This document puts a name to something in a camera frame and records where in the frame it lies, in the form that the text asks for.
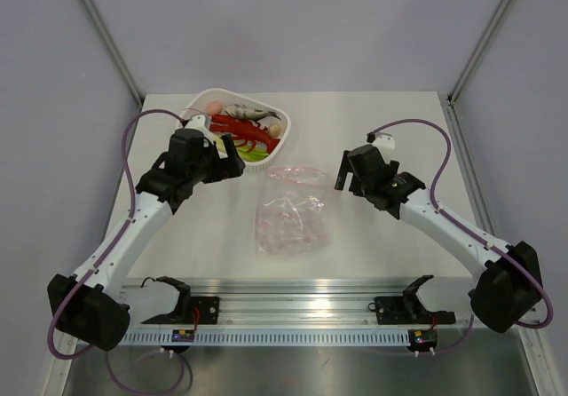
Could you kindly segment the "red toy lobster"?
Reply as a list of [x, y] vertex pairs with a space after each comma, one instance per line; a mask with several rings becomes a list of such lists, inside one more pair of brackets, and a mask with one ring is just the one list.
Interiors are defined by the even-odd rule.
[[271, 154], [280, 140], [270, 135], [267, 128], [250, 120], [238, 120], [229, 115], [213, 115], [209, 130], [217, 133], [228, 133], [237, 147], [245, 148], [246, 154], [262, 152]]

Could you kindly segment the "white plastic basket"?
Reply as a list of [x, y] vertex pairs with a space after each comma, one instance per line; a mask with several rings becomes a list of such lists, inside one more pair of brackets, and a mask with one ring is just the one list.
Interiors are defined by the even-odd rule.
[[[197, 115], [199, 113], [204, 113], [205, 115], [208, 115], [205, 111], [205, 108], [208, 105], [208, 103], [210, 103], [212, 101], [221, 102], [223, 104], [223, 107], [229, 106], [229, 105], [232, 105], [232, 104], [240, 104], [240, 105], [245, 105], [246, 107], [251, 107], [251, 108], [254, 108], [254, 109], [268, 109], [268, 110], [272, 110], [272, 111], [277, 113], [277, 115], [280, 117], [279, 120], [276, 119], [276, 118], [273, 118], [273, 117], [268, 117], [268, 118], [265, 118], [265, 119], [258, 121], [258, 122], [252, 121], [253, 123], [260, 124], [262, 127], [265, 127], [265, 128], [268, 128], [273, 123], [279, 123], [282, 126], [283, 134], [279, 138], [280, 143], [278, 144], [276, 149], [271, 154], [269, 154], [269, 156], [266, 159], [262, 160], [261, 162], [245, 162], [244, 161], [246, 171], [260, 172], [260, 171], [266, 169], [268, 167], [268, 165], [276, 157], [276, 155], [280, 151], [280, 149], [283, 147], [283, 144], [284, 144], [284, 142], [285, 142], [285, 140], [286, 140], [286, 138], [289, 134], [289, 131], [291, 129], [291, 121], [290, 121], [288, 114], [286, 114], [282, 110], [279, 110], [278, 108], [272, 107], [270, 105], [267, 105], [267, 104], [265, 104], [261, 101], [247, 97], [245, 95], [238, 94], [238, 93], [228, 91], [228, 90], [224, 90], [224, 89], [220, 89], [220, 88], [215, 88], [215, 89], [208, 89], [208, 90], [203, 91], [200, 94], [198, 94], [182, 110], [182, 116], [185, 119], [187, 119], [190, 116]], [[213, 136], [213, 139], [214, 139], [214, 141], [217, 145], [217, 150], [218, 150], [219, 154], [221, 156], [225, 157], [226, 153], [225, 153], [225, 148], [224, 148], [224, 145], [223, 145], [223, 141], [221, 140], [221, 137], [225, 134], [228, 134], [228, 133], [217, 133], [217, 132], [212, 132], [212, 131], [209, 131], [209, 132]]]

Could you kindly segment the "clear zip top bag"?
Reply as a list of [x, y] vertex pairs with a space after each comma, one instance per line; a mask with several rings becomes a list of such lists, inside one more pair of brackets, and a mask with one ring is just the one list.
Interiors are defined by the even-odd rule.
[[330, 192], [329, 177], [321, 170], [269, 169], [256, 203], [257, 252], [291, 257], [326, 247], [331, 240]]

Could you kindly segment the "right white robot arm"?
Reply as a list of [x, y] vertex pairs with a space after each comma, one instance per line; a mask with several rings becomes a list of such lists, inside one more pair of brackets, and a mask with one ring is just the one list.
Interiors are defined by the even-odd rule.
[[526, 242], [511, 245], [460, 221], [435, 203], [420, 179], [384, 161], [371, 144], [343, 152], [335, 189], [343, 190], [348, 174], [350, 192], [418, 229], [468, 270], [474, 281], [469, 306], [489, 329], [509, 330], [544, 299], [538, 255]]

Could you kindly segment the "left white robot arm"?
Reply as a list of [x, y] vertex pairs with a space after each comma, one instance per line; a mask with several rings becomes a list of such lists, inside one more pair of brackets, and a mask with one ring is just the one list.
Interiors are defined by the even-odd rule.
[[203, 131], [178, 129], [137, 184], [130, 185], [130, 207], [122, 223], [72, 275], [55, 275], [47, 292], [52, 319], [47, 331], [50, 352], [60, 331], [108, 352], [122, 340], [134, 306], [118, 300], [123, 281], [155, 233], [193, 194], [196, 185], [242, 175], [245, 164], [233, 139], [221, 138], [225, 157]]

